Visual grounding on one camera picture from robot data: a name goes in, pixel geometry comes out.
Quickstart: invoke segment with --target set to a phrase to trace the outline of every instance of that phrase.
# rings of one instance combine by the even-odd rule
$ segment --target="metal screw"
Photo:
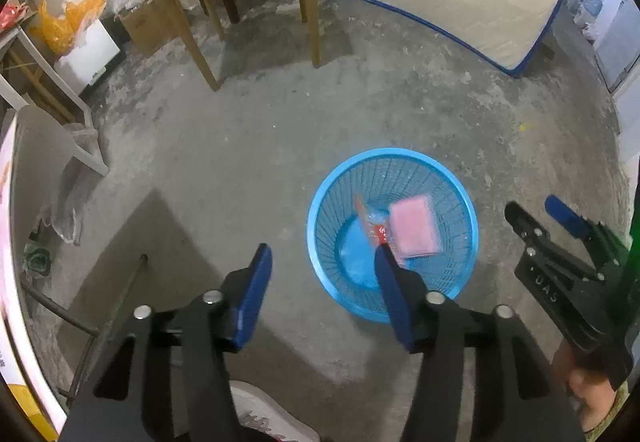
[[[446,298],[441,292],[432,290],[430,292],[427,292],[426,299],[432,305],[442,305]]]
[[[207,305],[213,305],[214,303],[220,303],[225,296],[219,290],[207,290],[202,295],[202,300]]]
[[[495,308],[495,313],[502,319],[509,319],[510,317],[513,317],[513,309],[507,305],[498,305]]]
[[[133,317],[136,319],[146,319],[151,316],[151,307],[149,305],[140,305],[133,311]]]

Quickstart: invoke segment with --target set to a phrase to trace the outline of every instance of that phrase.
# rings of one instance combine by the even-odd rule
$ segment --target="blue plastic basket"
[[[464,287],[478,255],[478,220],[462,184],[421,153],[381,148],[351,157],[316,191],[306,222],[306,246],[325,290],[348,311],[388,323],[373,267],[374,249],[357,218],[353,199],[388,213],[396,200],[427,194],[436,215],[442,251],[407,260],[430,290],[450,298]]]

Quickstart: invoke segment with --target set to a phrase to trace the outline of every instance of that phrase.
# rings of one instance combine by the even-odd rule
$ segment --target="gray floor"
[[[616,115],[591,48],[564,12],[513,79],[358,0],[321,0],[324,63],[313,69],[294,2],[239,0],[246,16],[225,44],[194,12],[196,38],[224,79],[219,92],[178,40],[150,59],[130,54],[102,82],[91,102],[111,171],[93,180],[81,245],[53,242],[53,273],[41,285],[100,324],[142,252],[150,268],[128,310],[182,306],[267,242],[273,279],[253,341],[228,358],[232,377],[337,442],[395,441],[419,358],[403,353],[388,326],[335,304],[316,279],[304,231],[318,184],[349,156],[381,146],[449,167],[481,229],[459,303],[483,311],[511,304],[551,354],[559,334],[513,275],[522,242],[502,210],[516,199],[559,243],[574,245],[543,213],[555,193],[622,231],[628,191]],[[84,337],[40,309],[33,318],[47,371],[68,383]]]

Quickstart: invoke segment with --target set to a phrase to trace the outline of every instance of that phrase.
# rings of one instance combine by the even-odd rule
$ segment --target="cardboard box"
[[[145,57],[153,55],[162,45],[177,37],[169,17],[155,0],[146,0],[133,10],[121,12],[118,18],[135,47]]]

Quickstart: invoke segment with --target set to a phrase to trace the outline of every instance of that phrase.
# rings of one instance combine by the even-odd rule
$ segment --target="pink package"
[[[402,256],[413,258],[440,252],[438,225],[427,195],[398,200],[389,206],[389,225]]]

